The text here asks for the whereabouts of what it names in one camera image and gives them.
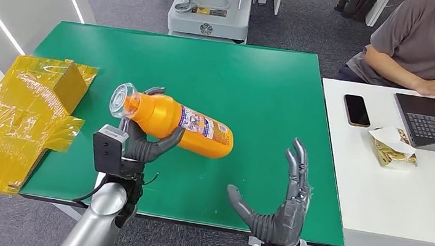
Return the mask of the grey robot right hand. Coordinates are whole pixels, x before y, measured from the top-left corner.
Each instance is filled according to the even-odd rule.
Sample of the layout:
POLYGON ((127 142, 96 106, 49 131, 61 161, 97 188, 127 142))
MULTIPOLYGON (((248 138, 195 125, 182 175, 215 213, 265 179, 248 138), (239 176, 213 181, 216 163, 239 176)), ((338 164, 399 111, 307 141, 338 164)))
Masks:
POLYGON ((299 138, 292 141, 293 148, 285 152, 288 160, 288 189, 286 197, 272 214, 255 212, 243 200, 239 189, 227 185, 227 198, 236 214, 248 226, 254 237, 277 246, 298 246, 300 234, 310 203, 311 187, 307 181, 308 155, 299 138))

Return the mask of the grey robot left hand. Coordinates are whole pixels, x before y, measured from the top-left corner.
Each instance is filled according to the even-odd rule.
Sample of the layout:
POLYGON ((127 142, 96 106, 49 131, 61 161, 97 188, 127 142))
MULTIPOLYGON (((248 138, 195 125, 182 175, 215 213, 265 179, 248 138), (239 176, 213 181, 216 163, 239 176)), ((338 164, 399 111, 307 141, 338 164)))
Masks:
POLYGON ((124 157, 137 162, 149 163, 179 144, 185 128, 177 127, 168 136, 154 142, 147 140, 147 134, 134 120, 123 117, 119 128, 128 133, 127 150, 124 157))

